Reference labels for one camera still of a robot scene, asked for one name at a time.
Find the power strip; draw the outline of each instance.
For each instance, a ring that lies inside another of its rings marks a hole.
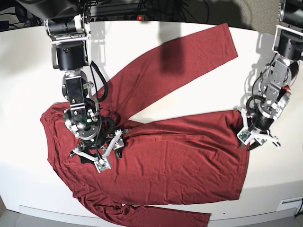
[[[144,20],[145,15],[124,15],[124,16],[108,16],[94,17],[90,21],[114,21],[114,20]]]

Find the black cylinder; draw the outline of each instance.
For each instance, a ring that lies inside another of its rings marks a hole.
[[[292,73],[292,80],[293,80],[295,78],[295,76],[297,75],[298,70],[299,70],[299,64],[298,64],[298,62],[295,61],[294,63],[292,63],[289,66],[289,69],[290,69],[290,71]]]
[[[62,43],[57,46],[59,69],[76,70],[85,66],[84,42]]]
[[[257,129],[260,129],[261,131],[266,131],[269,129],[269,127],[271,126],[271,124],[275,121],[272,118],[267,118],[265,116],[262,115],[262,113],[260,113],[259,110],[257,110],[257,114],[255,115],[255,127]]]
[[[303,44],[303,38],[301,36],[282,31],[278,52],[287,59],[298,61],[301,57],[301,51],[298,49],[298,45],[300,44]]]
[[[60,22],[49,20],[48,27],[51,35],[73,35],[79,33],[76,29],[74,19],[61,20]]]

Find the white plastic part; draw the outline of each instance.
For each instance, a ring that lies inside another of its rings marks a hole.
[[[111,142],[109,143],[108,148],[106,149],[106,152],[104,153],[104,155],[102,155],[102,158],[106,158],[109,156],[110,152],[112,151],[112,149],[114,148],[115,143],[118,142],[118,140],[120,139],[121,135],[122,135],[122,131],[116,130],[115,131],[115,137],[111,140]]]
[[[90,161],[92,161],[92,162],[95,162],[95,161],[98,160],[97,157],[93,157],[93,156],[91,156],[91,155],[89,155],[89,154],[86,154],[86,153],[84,153],[84,152],[82,152],[82,151],[79,151],[78,148],[74,148],[74,149],[73,149],[73,152],[74,152],[75,154],[79,155],[79,156],[82,156],[82,157],[87,158],[88,160],[90,160]]]

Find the red fabric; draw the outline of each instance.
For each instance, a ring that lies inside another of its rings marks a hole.
[[[182,47],[182,59],[174,52],[176,45]],[[120,127],[129,128],[123,158],[111,154],[112,169],[101,174],[93,165],[70,158],[78,141],[65,127],[63,110],[69,105],[62,103],[50,107],[41,118],[48,161],[73,196],[107,221],[130,227],[206,227],[209,214],[144,205],[238,199],[249,158],[235,136],[240,114],[225,111],[149,124],[128,118],[235,57],[227,24],[147,52],[110,80],[110,93],[101,103],[103,116],[114,116]]]

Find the floor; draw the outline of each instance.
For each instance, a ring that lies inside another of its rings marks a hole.
[[[3,212],[6,210],[5,206],[4,206],[4,203],[1,199],[1,196],[0,196],[0,217],[1,215],[3,214]]]

